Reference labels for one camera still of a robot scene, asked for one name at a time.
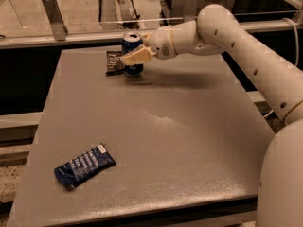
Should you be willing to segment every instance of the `gray tabletop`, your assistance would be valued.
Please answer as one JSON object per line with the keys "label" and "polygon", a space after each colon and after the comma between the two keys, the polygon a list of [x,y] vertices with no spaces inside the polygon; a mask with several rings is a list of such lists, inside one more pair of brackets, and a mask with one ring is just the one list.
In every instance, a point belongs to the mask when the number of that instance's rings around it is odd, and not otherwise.
{"label": "gray tabletop", "polygon": [[[221,56],[106,77],[102,47],[63,51],[8,226],[118,218],[256,196],[274,134]],[[53,169],[103,142],[116,160],[73,191]]]}

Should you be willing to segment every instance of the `blue soda can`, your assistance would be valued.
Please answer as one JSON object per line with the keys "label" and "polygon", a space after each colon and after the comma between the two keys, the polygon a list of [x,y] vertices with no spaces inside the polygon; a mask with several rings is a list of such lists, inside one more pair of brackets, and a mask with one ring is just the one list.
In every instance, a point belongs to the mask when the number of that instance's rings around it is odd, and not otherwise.
{"label": "blue soda can", "polygon": [[[122,54],[127,54],[143,44],[142,37],[137,32],[128,32],[123,35]],[[143,71],[143,64],[125,65],[128,74],[139,74]]]}

